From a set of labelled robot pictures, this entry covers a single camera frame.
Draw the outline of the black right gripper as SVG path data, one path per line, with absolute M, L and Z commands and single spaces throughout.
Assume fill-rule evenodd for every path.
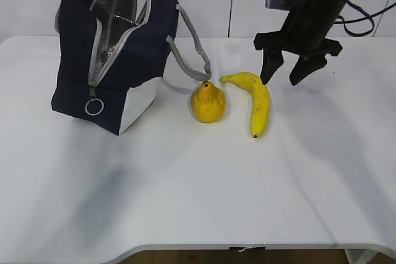
M 281 50 L 306 54 L 319 48 L 348 0 L 302 0 L 288 11 L 281 29 L 258 33 L 254 39 L 256 50 L 263 49 L 261 81 L 267 85 L 274 73 L 283 65 Z M 300 56 L 290 74 L 292 85 L 299 84 L 313 72 L 326 66 L 324 56 Z

